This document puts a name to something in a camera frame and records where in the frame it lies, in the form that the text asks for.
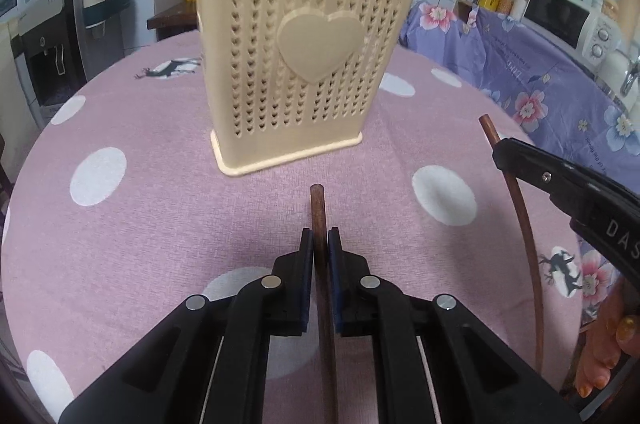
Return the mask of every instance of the utensil holder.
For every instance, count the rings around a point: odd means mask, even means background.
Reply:
[[[197,0],[220,170],[358,144],[412,0]]]

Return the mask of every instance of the chopstick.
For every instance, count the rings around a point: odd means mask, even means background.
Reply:
[[[325,424],[338,424],[338,384],[335,370],[334,322],[331,315],[329,256],[326,241],[324,187],[311,186],[311,228],[314,233],[314,268],[316,270],[316,304],[320,341],[320,369]]]
[[[487,114],[478,120],[480,121],[480,125],[482,125],[482,130],[484,130],[486,138],[489,140],[489,144],[491,144],[493,148],[500,142],[500,135],[498,135],[497,130],[495,130],[494,123]],[[529,274],[533,287],[533,310],[536,322],[535,370],[540,374],[542,372],[542,361],[544,357],[545,320],[538,252],[536,251],[536,242],[533,238],[533,230],[531,229],[531,222],[529,220],[529,214],[527,213],[527,205],[524,202],[522,191],[518,185],[518,179],[510,173],[504,173],[503,175],[504,181],[507,183],[509,195],[511,195],[513,207],[516,210],[516,216],[518,217],[518,223],[520,224],[520,230],[522,232],[522,239],[524,240],[524,250],[527,255],[527,261],[529,262]]]

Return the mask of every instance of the pink tablecloth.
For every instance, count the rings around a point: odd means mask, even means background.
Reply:
[[[199,56],[192,32],[115,64],[63,107],[20,172],[2,285],[18,353],[54,418],[188,295],[232,295],[295,250],[315,182],[325,185],[328,224],[373,274],[413,296],[457,296],[532,363],[522,236],[478,124],[488,113],[502,135],[525,139],[499,107],[396,48],[360,145],[229,178],[210,147]],[[568,218],[542,192],[524,185],[524,195],[538,252],[576,255]],[[543,374],[558,387],[581,296],[541,268]],[[271,344],[265,423],[321,421],[314,306],[311,314],[303,338]],[[337,346],[343,422],[376,422],[369,341]]]

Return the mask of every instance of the faucet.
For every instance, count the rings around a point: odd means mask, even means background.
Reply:
[[[620,87],[620,94],[622,97],[626,98],[626,95],[631,90],[631,85],[634,84],[637,78],[640,78],[640,56],[636,60],[634,64],[631,65],[628,72],[626,73],[626,78]]]

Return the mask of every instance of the hand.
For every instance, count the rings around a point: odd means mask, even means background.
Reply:
[[[623,282],[616,283],[587,330],[587,344],[575,374],[581,397],[588,397],[594,387],[602,390],[607,386],[622,352],[640,357],[640,318],[624,315]]]

